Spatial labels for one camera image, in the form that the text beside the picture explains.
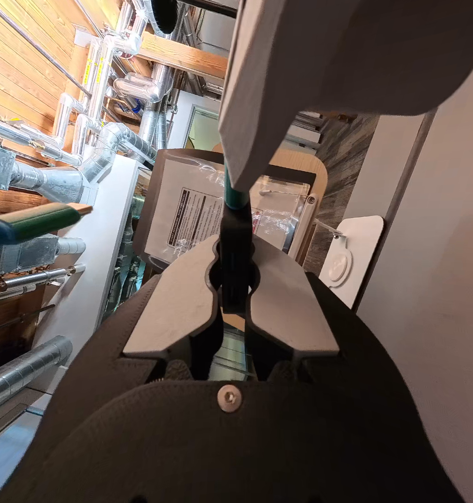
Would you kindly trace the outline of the wooden beam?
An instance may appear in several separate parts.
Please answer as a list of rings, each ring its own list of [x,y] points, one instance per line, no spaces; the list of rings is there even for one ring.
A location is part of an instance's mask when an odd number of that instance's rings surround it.
[[[225,80],[228,64],[225,57],[148,32],[142,37],[137,57],[220,81]]]

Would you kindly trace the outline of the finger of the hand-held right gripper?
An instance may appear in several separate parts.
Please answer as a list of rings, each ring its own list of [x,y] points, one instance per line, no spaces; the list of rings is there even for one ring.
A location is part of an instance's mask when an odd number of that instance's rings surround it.
[[[416,116],[473,70],[473,1],[244,1],[219,114],[248,191],[300,111]]]

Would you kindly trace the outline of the cluster of silver pipes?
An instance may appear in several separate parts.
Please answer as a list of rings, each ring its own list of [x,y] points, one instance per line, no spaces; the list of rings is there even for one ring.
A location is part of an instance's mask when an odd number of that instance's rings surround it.
[[[79,101],[67,93],[62,94],[58,103],[53,134],[45,135],[18,121],[0,119],[0,138],[37,149],[44,157],[60,160],[76,170],[40,170],[18,164],[10,160],[5,173],[6,188],[19,186],[38,190],[52,202],[50,204],[19,210],[0,215],[0,252],[19,251],[27,245],[46,244],[48,238],[62,238],[52,234],[62,228],[79,222],[84,214],[92,211],[90,192],[111,168],[119,150],[132,151],[146,163],[152,163],[156,151],[145,139],[139,139],[128,127],[121,123],[101,121],[103,101],[108,89],[108,80],[114,57],[122,54],[138,54],[146,23],[155,24],[155,3],[153,1],[133,1],[133,6],[123,4],[118,28],[101,41],[90,44],[89,57],[81,91],[85,94]],[[77,113],[71,153],[63,150],[70,115]],[[96,135],[95,153],[83,160],[84,146],[91,131]],[[50,282],[69,274],[84,271],[79,265],[66,269],[49,270],[38,275],[21,276],[0,284],[0,300],[11,292],[24,294],[36,289],[37,284]],[[0,405],[25,388],[32,380],[49,368],[65,360],[72,351],[72,345],[63,337],[61,343],[45,343],[0,367]]]

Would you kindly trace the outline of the white sign stand base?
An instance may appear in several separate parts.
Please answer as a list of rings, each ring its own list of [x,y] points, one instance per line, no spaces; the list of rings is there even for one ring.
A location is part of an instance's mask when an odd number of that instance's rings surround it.
[[[377,215],[348,218],[333,228],[314,218],[319,200],[317,194],[298,197],[282,250],[299,261],[313,225],[329,232],[332,239],[319,279],[352,309],[383,232],[384,220]]]

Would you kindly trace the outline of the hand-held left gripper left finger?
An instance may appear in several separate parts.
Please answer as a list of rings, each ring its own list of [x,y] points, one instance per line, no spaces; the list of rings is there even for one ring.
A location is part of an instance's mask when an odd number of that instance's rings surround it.
[[[220,311],[209,279],[217,261],[213,235],[172,262],[147,301],[123,354],[130,358],[191,358],[191,339]]]

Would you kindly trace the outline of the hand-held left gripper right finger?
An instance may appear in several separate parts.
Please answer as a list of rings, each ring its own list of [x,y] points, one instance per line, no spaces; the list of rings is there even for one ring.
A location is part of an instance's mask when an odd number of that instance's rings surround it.
[[[253,236],[256,283],[246,303],[246,328],[295,360],[334,357],[340,348],[303,268],[264,239]]]

